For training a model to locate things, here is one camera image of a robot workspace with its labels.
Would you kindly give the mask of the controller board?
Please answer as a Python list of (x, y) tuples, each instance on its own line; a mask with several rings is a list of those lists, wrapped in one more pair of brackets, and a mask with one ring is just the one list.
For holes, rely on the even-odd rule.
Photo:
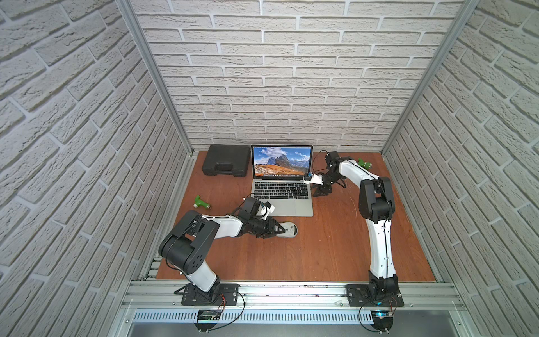
[(195, 327), (199, 332), (208, 332), (220, 322), (221, 312), (217, 310), (199, 310)]
[(391, 311), (371, 311), (371, 327), (380, 333), (390, 333), (394, 324), (394, 314)]

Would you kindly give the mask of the aluminium corner post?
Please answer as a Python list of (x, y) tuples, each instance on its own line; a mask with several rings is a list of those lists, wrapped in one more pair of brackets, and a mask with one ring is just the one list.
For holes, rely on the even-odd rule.
[(149, 72), (150, 77), (154, 82), (157, 93), (163, 101), (165, 110), (170, 116), (171, 121), (173, 122), (173, 125), (178, 132), (182, 145), (185, 148), (186, 153), (192, 157), (195, 150), (189, 141), (187, 132), (185, 131), (181, 119), (178, 116), (178, 112), (175, 109), (175, 105), (172, 101), (171, 95), (164, 81), (164, 77), (159, 70), (159, 66), (145, 37), (143, 28), (138, 21), (136, 12), (134, 11), (131, 2), (128, 0), (119, 0), (117, 1), (117, 5), (122, 13), (123, 19), (126, 22), (126, 26), (127, 28), (129, 28), (133, 40), (139, 50), (141, 58), (143, 59), (147, 67), (147, 71)]
[(449, 51), (455, 44), (457, 38), (459, 38), (461, 32), (463, 31), (466, 23), (469, 21), (474, 10), (477, 8), (479, 0), (467, 0), (464, 1), (462, 6), (459, 9), (454, 21), (450, 25), (447, 33), (444, 35), (442, 42), (439, 45), (439, 48), (436, 50), (432, 60), (427, 66), (424, 74), (422, 75), (417, 87), (415, 88), (411, 98), (408, 100), (404, 111), (401, 113), (397, 123), (395, 124), (392, 132), (390, 133), (387, 141), (385, 142), (380, 154), (386, 156), (389, 152), (390, 147), (395, 142), (399, 132), (404, 127), (404, 124), (408, 120), (409, 115), (412, 113), (415, 105), (421, 99), (423, 92), (428, 88), (432, 79), (437, 74), (439, 68), (442, 66), (443, 62), (446, 60), (446, 57), (449, 54)]

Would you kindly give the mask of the green toy drill left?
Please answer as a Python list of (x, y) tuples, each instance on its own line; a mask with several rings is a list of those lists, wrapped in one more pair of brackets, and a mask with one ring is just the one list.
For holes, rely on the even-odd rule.
[(195, 201), (193, 203), (194, 208), (204, 208), (204, 209), (210, 209), (211, 205), (208, 202), (205, 202), (200, 195), (197, 195), (195, 197)]

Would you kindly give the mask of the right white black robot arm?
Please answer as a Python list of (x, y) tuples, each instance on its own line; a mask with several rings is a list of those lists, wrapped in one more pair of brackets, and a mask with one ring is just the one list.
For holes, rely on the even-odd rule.
[(327, 152), (326, 172), (314, 176), (317, 184), (314, 196), (332, 193), (332, 185), (338, 181), (350, 181), (359, 188), (358, 209), (366, 221), (371, 249), (369, 283), (365, 299), (375, 306), (387, 303), (401, 305), (397, 272), (392, 259), (391, 226), (396, 202), (392, 182), (387, 177), (373, 174), (352, 157), (343, 157), (337, 152)]

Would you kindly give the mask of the green toy drill right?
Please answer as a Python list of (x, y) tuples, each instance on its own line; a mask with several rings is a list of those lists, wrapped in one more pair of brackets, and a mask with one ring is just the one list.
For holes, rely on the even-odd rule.
[(371, 168), (372, 168), (372, 163), (367, 162), (367, 161), (364, 161), (364, 160), (362, 160), (361, 158), (359, 158), (359, 159), (357, 160), (357, 163), (358, 163), (358, 165), (359, 165), (360, 167), (362, 167), (363, 169), (366, 169), (367, 171), (370, 171)]

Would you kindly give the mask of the left controller board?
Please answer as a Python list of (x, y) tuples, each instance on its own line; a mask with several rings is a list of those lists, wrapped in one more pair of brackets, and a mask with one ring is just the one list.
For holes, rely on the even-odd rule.
[(199, 310), (195, 327), (199, 332), (208, 332), (220, 322), (221, 312), (217, 310)]

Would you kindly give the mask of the aluminium front rail frame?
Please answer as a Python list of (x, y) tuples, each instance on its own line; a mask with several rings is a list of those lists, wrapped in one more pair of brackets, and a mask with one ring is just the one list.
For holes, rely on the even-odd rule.
[(404, 307), (350, 307), (342, 282), (226, 282), (239, 284), (236, 306), (183, 306), (183, 281), (133, 281), (121, 302), (126, 324), (195, 323), (199, 310), (221, 312), (218, 324), (355, 324), (371, 327), (371, 311), (393, 314), (421, 311), (447, 313), (455, 322), (467, 310), (448, 283), (400, 286)]

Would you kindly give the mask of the green toy drill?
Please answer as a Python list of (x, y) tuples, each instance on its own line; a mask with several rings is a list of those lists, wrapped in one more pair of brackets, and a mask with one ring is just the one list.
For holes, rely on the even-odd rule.
[(197, 195), (195, 197), (195, 201), (193, 203), (194, 208), (204, 208), (204, 209), (210, 209), (211, 205), (208, 202), (205, 202), (200, 195)]
[(367, 171), (370, 171), (371, 168), (372, 168), (372, 163), (367, 162), (367, 161), (364, 161), (364, 160), (362, 160), (361, 158), (359, 158), (359, 159), (357, 160), (357, 163), (358, 163), (358, 165), (359, 165), (360, 167), (362, 167), (363, 169), (366, 169)]

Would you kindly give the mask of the right controller board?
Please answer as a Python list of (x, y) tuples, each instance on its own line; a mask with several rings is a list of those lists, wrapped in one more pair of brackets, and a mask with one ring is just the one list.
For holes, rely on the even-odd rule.
[(390, 333), (394, 324), (394, 314), (391, 311), (371, 311), (371, 327), (380, 333)]

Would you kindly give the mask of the grey wireless mouse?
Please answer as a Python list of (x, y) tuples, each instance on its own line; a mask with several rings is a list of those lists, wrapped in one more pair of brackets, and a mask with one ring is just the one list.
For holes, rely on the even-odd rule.
[(298, 228), (295, 223), (286, 222), (280, 223), (286, 228), (286, 234), (282, 238), (294, 238), (298, 234)]

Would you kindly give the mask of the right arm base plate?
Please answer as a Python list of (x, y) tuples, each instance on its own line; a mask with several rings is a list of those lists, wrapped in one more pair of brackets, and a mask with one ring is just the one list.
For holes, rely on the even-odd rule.
[(368, 284), (347, 284), (345, 290), (350, 307), (404, 307), (404, 299), (399, 292), (372, 294)]

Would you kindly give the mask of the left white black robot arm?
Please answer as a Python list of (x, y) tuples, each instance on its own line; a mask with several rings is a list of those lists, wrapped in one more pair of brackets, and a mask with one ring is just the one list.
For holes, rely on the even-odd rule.
[(220, 290), (220, 278), (206, 262), (215, 240), (251, 234), (257, 238), (294, 238), (296, 224), (280, 223), (273, 216), (274, 205), (248, 196), (225, 216), (209, 216), (188, 211), (165, 236), (159, 255), (167, 266), (181, 272), (189, 284), (181, 289), (187, 295), (201, 295), (202, 301), (214, 304), (226, 301)]

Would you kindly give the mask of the silver open laptop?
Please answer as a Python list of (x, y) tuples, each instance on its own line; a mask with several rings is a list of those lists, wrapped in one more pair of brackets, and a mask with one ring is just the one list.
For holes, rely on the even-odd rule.
[(252, 145), (251, 196), (270, 203), (273, 216), (312, 217), (312, 196), (305, 174), (312, 168), (311, 145)]

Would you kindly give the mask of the left aluminium corner post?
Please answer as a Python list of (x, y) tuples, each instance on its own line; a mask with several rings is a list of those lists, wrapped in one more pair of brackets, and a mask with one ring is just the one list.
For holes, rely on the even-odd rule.
[(143, 28), (138, 21), (136, 12), (134, 11), (131, 2), (128, 0), (119, 0), (117, 1), (117, 5), (122, 13), (123, 19), (126, 22), (126, 26), (127, 28), (129, 28), (133, 40), (139, 50), (141, 58), (143, 59), (147, 67), (147, 71), (149, 72), (150, 77), (154, 82), (157, 93), (163, 101), (165, 110), (170, 116), (171, 121), (173, 122), (173, 125), (178, 132), (182, 145), (185, 148), (186, 153), (192, 157), (195, 150), (189, 141), (187, 132), (185, 131), (181, 119), (178, 116), (178, 112), (175, 109), (175, 105), (172, 101), (171, 95), (164, 81), (164, 77), (159, 70), (159, 66), (145, 37)]

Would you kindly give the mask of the right aluminium corner post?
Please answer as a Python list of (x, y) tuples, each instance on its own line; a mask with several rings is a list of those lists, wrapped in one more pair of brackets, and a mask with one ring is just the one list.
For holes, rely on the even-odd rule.
[(404, 111), (401, 113), (397, 123), (395, 124), (392, 132), (390, 133), (387, 141), (385, 142), (380, 154), (386, 156), (389, 152), (390, 147), (395, 142), (399, 132), (404, 127), (404, 124), (408, 120), (409, 115), (412, 113), (415, 105), (421, 99), (423, 92), (428, 88), (432, 79), (437, 74), (439, 68), (442, 66), (443, 62), (446, 60), (446, 57), (449, 54), (449, 51), (455, 44), (457, 38), (459, 38), (461, 32), (463, 31), (466, 23), (469, 21), (474, 10), (477, 8), (479, 0), (467, 0), (464, 1), (462, 6), (459, 9), (454, 21), (450, 25), (447, 33), (444, 35), (442, 42), (439, 45), (439, 48), (436, 50), (432, 60), (427, 66), (424, 74), (422, 75), (417, 87), (415, 88), (411, 98), (408, 100)]

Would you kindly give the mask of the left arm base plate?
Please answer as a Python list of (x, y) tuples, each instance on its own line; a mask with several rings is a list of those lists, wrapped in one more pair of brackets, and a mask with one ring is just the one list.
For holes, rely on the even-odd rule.
[(203, 292), (197, 286), (189, 283), (183, 289), (181, 304), (183, 306), (236, 306), (239, 284), (218, 284)]

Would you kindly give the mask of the black plastic tool case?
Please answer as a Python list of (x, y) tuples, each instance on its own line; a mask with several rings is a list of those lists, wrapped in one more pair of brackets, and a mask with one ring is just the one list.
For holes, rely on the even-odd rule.
[(202, 165), (206, 176), (245, 177), (251, 150), (247, 145), (211, 145)]

